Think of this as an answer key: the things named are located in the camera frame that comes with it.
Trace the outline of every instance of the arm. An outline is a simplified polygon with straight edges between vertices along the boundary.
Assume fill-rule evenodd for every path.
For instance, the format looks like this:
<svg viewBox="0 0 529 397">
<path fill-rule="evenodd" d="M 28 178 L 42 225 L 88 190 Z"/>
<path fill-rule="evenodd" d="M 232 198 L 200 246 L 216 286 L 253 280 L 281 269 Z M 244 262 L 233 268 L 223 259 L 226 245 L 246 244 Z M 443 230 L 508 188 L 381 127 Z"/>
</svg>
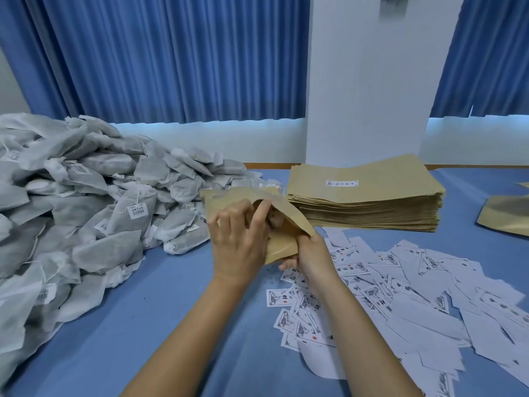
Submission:
<svg viewBox="0 0 529 397">
<path fill-rule="evenodd" d="M 270 202 L 253 213 L 248 200 L 232 204 L 208 220 L 213 279 L 195 306 L 155 351 L 121 397 L 194 396 L 207 362 L 235 307 L 265 261 Z"/>
<path fill-rule="evenodd" d="M 298 258 L 286 260 L 280 269 L 299 266 L 322 301 L 351 393 L 358 397 L 423 397 L 353 293 L 341 281 L 323 238 L 319 234 L 312 238 L 303 235 L 298 238 L 298 245 Z"/>
</svg>

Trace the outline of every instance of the curtain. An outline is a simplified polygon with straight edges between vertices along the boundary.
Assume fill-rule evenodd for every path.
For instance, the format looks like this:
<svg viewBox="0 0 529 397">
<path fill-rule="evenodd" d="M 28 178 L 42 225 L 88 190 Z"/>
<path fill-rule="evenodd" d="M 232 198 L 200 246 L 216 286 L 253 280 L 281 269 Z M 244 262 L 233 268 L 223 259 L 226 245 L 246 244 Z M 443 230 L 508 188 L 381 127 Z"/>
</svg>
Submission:
<svg viewBox="0 0 529 397">
<path fill-rule="evenodd" d="M 0 44 L 32 111 L 56 118 L 296 119 L 305 116 L 309 8 L 310 0 L 0 0 L 0 19 L 14 15 Z M 38 80 L 16 69 L 22 57 Z"/>
<path fill-rule="evenodd" d="M 431 117 L 529 114 L 529 0 L 464 0 Z"/>
</svg>

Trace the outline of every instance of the blue tablecloth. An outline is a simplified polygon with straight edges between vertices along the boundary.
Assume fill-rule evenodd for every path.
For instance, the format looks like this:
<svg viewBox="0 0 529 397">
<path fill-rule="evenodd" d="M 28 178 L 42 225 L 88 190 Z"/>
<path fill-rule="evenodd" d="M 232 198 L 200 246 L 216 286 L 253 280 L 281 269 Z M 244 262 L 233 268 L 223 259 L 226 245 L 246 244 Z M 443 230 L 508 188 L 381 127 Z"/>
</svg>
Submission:
<svg viewBox="0 0 529 397">
<path fill-rule="evenodd" d="M 489 195 L 523 195 L 516 185 L 529 169 L 439 169 L 446 187 L 436 233 L 347 230 L 374 250 L 406 239 L 481 262 L 485 274 L 529 294 L 529 239 L 475 224 Z M 264 178 L 288 183 L 288 170 L 264 170 Z M 191 309 L 212 277 L 209 242 L 183 256 L 149 250 L 141 268 L 110 290 L 101 306 L 63 326 L 15 374 L 9 397 L 106 397 L 118 395 Z M 279 308 L 267 308 L 265 290 L 284 288 L 277 265 L 263 267 L 229 322 L 203 382 L 203 396 L 349 395 L 345 381 L 312 374 L 300 354 L 280 347 L 272 326 Z M 529 311 L 529 299 L 520 306 Z M 451 311 L 458 315 L 453 307 Z M 466 372 L 454 382 L 457 397 L 528 396 L 529 388 L 496 363 L 461 350 Z"/>
</svg>

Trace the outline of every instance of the person's left hand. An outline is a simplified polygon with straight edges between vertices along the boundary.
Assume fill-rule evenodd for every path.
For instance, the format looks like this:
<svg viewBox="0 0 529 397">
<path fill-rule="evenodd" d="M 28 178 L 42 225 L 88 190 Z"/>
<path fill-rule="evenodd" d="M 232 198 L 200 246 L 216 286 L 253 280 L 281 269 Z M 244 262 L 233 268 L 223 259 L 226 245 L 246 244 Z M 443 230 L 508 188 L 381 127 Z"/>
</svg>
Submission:
<svg viewBox="0 0 529 397">
<path fill-rule="evenodd" d="M 214 280 L 244 288 L 251 283 L 265 263 L 269 236 L 266 217 L 271 205 L 270 200 L 263 200 L 254 211 L 245 199 L 208 218 Z M 245 226 L 246 218 L 249 228 Z"/>
</svg>

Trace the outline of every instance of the stack of brown paper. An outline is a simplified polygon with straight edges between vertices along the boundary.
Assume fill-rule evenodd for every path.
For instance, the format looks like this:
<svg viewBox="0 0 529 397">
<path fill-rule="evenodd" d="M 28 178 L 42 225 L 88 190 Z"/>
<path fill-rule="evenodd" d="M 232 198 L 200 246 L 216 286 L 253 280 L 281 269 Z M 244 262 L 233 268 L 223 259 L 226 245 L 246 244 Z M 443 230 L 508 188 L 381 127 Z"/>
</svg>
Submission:
<svg viewBox="0 0 529 397">
<path fill-rule="evenodd" d="M 529 195 L 491 196 L 478 223 L 494 230 L 529 236 Z"/>
<path fill-rule="evenodd" d="M 287 197 L 313 226 L 435 231 L 444 192 L 405 154 L 353 168 L 293 166 Z"/>
<path fill-rule="evenodd" d="M 264 199 L 272 201 L 272 206 L 283 213 L 286 220 L 281 227 L 273 229 L 270 234 L 265 264 L 296 254 L 298 252 L 296 236 L 302 233 L 313 236 L 316 232 L 303 214 L 292 206 L 286 197 L 280 195 L 276 188 L 234 187 L 217 191 L 203 189 L 201 196 L 205 198 L 208 217 L 243 199 L 248 199 L 252 204 Z"/>
</svg>

